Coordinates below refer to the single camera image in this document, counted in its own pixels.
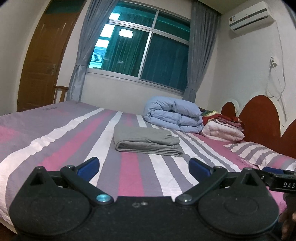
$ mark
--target black plastic mount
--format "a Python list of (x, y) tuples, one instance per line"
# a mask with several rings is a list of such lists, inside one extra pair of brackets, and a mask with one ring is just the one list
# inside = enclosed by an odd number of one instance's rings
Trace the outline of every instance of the black plastic mount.
[(292, 173), (207, 167), (211, 175), (175, 202), (171, 197), (118, 197), (114, 202), (79, 176), (87, 165), (96, 166), (97, 173), (97, 161), (60, 172), (36, 167), (10, 206), (16, 240), (279, 240), (271, 232), (279, 210), (266, 186), (283, 191), (283, 181), (295, 180)]

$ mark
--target wall outlet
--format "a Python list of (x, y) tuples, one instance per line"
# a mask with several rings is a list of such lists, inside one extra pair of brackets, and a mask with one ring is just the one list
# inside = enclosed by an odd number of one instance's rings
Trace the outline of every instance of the wall outlet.
[(271, 68), (276, 67), (278, 65), (278, 59), (276, 56), (270, 58)]

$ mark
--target ceiling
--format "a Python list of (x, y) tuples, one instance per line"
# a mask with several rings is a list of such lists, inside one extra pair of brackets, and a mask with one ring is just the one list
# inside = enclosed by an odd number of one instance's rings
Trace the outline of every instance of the ceiling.
[(218, 12), (225, 14), (247, 0), (199, 0)]

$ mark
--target folded blue comforter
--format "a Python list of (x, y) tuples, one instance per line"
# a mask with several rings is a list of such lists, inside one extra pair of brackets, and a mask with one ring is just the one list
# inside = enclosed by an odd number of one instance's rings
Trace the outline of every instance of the folded blue comforter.
[(200, 133), (203, 129), (201, 111), (195, 103), (170, 97), (156, 96), (147, 101), (144, 118), (164, 128)]

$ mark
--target window frame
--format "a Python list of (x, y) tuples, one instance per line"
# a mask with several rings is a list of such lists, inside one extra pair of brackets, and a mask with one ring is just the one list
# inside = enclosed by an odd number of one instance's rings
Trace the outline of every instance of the window frame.
[(112, 71), (108, 71), (108, 70), (94, 69), (94, 68), (89, 68), (89, 67), (87, 67), (86, 72), (87, 73), (93, 73), (93, 74), (100, 74), (100, 75), (104, 75), (104, 76), (115, 77), (115, 78), (119, 78), (121, 80), (129, 80), (129, 81), (137, 82), (137, 83), (140, 83), (140, 84), (149, 85), (149, 86), (152, 86), (152, 87), (157, 87), (157, 88), (160, 88), (162, 90), (173, 92), (173, 93), (176, 93), (176, 94), (179, 94), (179, 95), (183, 95), (184, 92), (179, 90), (179, 89), (175, 89), (175, 88), (170, 87), (170, 86), (166, 86), (166, 85), (162, 85), (162, 84), (159, 84), (159, 83), (156, 83), (156, 82), (153, 82), (153, 81), (142, 79), (142, 73), (143, 73), (143, 68), (144, 68), (145, 62), (146, 62), (146, 57), (147, 57), (147, 53), (148, 53), (148, 50), (149, 50), (149, 46), (150, 46), (150, 43), (151, 43), (152, 34), (158, 34), (158, 35), (170, 38), (172, 40), (178, 41), (178, 42), (180, 42), (182, 44), (185, 44), (185, 45), (189, 46), (189, 41), (154, 28), (159, 12), (161, 11), (161, 12), (164, 12), (164, 13), (168, 13), (170, 15), (173, 15), (173, 16), (175, 16), (177, 18), (181, 18), (181, 19), (183, 19), (185, 21), (188, 21), (188, 22), (190, 22), (190, 19), (188, 19), (186, 17), (183, 17), (183, 16), (180, 16), (180, 15), (178, 15), (176, 13), (170, 12), (168, 10), (161, 9), (161, 8), (158, 8), (158, 7), (155, 7), (155, 6), (152, 6), (152, 5), (148, 5), (148, 4), (144, 4), (144, 3), (139, 3), (139, 2), (136, 2), (136, 1), (122, 1), (122, 2), (133, 3), (133, 4), (136, 4), (136, 5), (139, 5), (139, 6), (150, 7), (150, 8), (153, 8), (153, 9), (156, 10), (156, 14), (155, 14), (153, 24), (152, 24), (151, 27), (147, 27), (147, 26), (144, 26), (144, 25), (136, 24), (136, 23), (126, 22), (126, 21), (122, 21), (122, 20), (112, 20), (112, 19), (109, 19), (108, 22), (106, 23), (106, 24), (113, 24), (113, 25), (117, 25), (117, 26), (127, 27), (127, 28), (134, 28), (134, 29), (138, 29), (138, 30), (145, 31), (145, 32), (149, 33), (147, 43), (146, 43), (146, 46), (145, 46), (145, 49), (144, 49), (144, 53), (143, 53), (143, 57), (142, 57), (142, 61), (141, 61), (138, 76), (135, 77), (135, 76), (121, 74), (121, 73), (112, 72)]

